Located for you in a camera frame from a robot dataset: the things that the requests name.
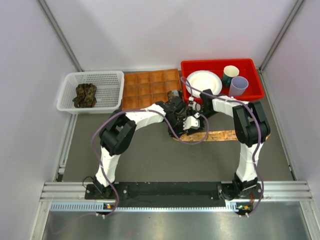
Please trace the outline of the orange patterned tie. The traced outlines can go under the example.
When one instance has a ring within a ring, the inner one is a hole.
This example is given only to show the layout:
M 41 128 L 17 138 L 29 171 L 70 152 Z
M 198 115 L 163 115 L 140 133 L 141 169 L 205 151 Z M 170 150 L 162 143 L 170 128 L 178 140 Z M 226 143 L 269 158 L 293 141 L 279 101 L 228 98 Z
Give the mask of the orange patterned tie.
M 183 134 L 180 140 L 184 142 L 226 142 L 238 141 L 235 130 L 218 130 L 206 132 L 197 132 L 191 135 Z

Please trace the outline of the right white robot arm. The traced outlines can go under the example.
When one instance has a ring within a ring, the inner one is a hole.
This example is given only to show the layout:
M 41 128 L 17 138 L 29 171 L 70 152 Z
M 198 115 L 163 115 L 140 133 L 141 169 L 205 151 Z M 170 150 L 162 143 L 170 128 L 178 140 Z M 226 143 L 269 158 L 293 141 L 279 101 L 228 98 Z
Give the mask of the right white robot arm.
M 240 142 L 239 164 L 231 186 L 222 186 L 226 200 L 245 198 L 258 185 L 259 154 L 271 128 L 259 101 L 240 101 L 226 95 L 216 96 L 206 89 L 200 93 L 203 114 L 223 113 L 233 118 L 234 130 Z

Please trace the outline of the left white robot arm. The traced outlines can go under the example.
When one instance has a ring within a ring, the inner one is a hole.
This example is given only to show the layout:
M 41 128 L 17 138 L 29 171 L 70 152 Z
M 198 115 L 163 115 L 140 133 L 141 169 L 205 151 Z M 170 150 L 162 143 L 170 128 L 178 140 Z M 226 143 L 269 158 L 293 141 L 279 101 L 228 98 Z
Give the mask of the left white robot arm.
M 193 133 L 202 126 L 200 115 L 180 115 L 186 110 L 184 101 L 175 96 L 167 102 L 158 101 L 139 111 L 116 110 L 109 122 L 99 131 L 101 158 L 100 167 L 93 180 L 96 192 L 102 198 L 109 198 L 114 191 L 111 183 L 115 181 L 115 172 L 120 155 L 132 141 L 135 131 L 151 124 L 167 121 L 171 137 Z

